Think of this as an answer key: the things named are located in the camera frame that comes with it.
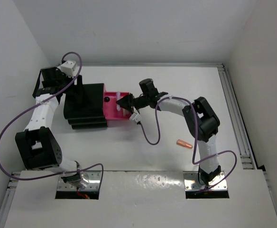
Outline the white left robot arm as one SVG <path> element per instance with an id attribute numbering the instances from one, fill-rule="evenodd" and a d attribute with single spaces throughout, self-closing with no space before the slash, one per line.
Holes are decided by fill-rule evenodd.
<path id="1" fill-rule="evenodd" d="M 61 95 L 53 95 L 69 84 L 75 76 L 75 66 L 48 67 L 40 70 L 33 97 L 34 108 L 25 130 L 15 136 L 15 141 L 27 170 L 62 173 L 62 180 L 73 186 L 83 184 L 80 164 L 65 158 L 51 132 L 54 113 Z"/>

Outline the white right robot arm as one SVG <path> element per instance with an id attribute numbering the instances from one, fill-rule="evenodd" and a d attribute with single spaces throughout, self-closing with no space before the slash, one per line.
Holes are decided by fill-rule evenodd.
<path id="1" fill-rule="evenodd" d="M 167 111 L 184 117 L 190 134 L 194 137 L 194 152 L 199 152 L 198 180 L 202 185 L 209 186 L 210 182 L 221 173 L 221 166 L 217 160 L 216 134 L 220 120 L 204 97 L 193 102 L 184 98 L 171 96 L 167 92 L 159 92 L 151 78 L 140 82 L 142 94 L 134 97 L 128 94 L 119 98 L 116 103 L 131 113 L 130 120 L 142 125 L 139 110 L 147 106 L 155 112 Z"/>

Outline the pink highlighter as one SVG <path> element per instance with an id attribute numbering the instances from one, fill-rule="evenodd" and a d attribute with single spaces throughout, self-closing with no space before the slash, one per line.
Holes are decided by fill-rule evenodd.
<path id="1" fill-rule="evenodd" d="M 118 101 L 120 100 L 120 91 L 116 93 L 116 104 L 117 104 L 117 111 L 120 111 L 120 105 L 118 104 Z"/>

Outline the pink drawer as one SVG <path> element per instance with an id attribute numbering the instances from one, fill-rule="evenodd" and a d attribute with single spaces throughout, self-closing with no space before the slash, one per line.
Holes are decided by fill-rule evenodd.
<path id="1" fill-rule="evenodd" d="M 129 92 L 104 92 L 103 113 L 107 121 L 121 121 L 130 118 L 131 113 L 123 109 L 116 101 L 124 96 L 129 95 Z"/>

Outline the black drawer cabinet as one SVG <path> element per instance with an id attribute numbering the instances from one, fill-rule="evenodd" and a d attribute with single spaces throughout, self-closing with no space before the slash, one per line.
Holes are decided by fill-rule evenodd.
<path id="1" fill-rule="evenodd" d="M 86 93 L 84 106 L 74 104 L 71 90 L 65 96 L 64 118 L 74 130 L 106 128 L 108 125 L 103 113 L 105 85 L 96 83 L 83 86 Z"/>

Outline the orange highlighter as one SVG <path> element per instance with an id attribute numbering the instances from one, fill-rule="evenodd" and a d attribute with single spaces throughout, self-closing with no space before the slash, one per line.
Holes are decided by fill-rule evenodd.
<path id="1" fill-rule="evenodd" d="M 182 146 L 184 148 L 187 148 L 187 149 L 192 149 L 193 148 L 193 146 L 190 143 L 188 143 L 186 141 L 183 141 L 181 139 L 178 139 L 176 141 L 176 144 L 179 145 L 179 146 Z"/>

